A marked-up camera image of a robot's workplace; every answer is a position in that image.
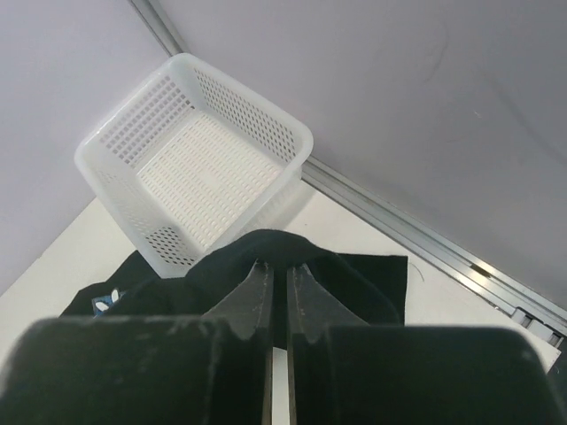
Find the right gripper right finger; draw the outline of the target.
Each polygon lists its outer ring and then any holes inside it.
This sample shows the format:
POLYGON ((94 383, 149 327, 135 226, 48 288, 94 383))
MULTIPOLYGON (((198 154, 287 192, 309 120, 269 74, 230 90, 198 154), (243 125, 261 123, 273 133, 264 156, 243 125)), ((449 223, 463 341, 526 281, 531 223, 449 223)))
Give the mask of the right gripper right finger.
POLYGON ((351 392, 368 362, 356 338, 367 323, 346 308, 307 265, 287 272, 290 414, 293 424, 355 424, 351 392))

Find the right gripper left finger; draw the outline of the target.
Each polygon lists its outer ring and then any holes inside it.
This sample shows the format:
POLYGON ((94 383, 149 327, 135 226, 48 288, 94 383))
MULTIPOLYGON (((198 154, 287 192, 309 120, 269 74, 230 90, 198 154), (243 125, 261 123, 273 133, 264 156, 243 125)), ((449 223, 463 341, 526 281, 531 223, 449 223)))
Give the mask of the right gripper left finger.
POLYGON ((217 326, 206 402, 208 424, 269 424, 274 270, 255 262, 203 318, 217 326))

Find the black daisy print t-shirt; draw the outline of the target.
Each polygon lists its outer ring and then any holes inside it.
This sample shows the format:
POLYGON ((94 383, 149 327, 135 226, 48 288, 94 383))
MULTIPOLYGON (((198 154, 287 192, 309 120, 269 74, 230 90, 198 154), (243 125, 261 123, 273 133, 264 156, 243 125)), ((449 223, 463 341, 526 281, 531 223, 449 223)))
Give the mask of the black daisy print t-shirt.
POLYGON ((274 345, 287 345, 287 272, 305 265, 342 305, 369 324, 402 325, 408 258, 328 251, 303 236, 260 229, 211 252, 181 277, 162 279, 134 251, 104 282, 79 290, 65 316, 202 315, 264 262, 274 270, 274 345))

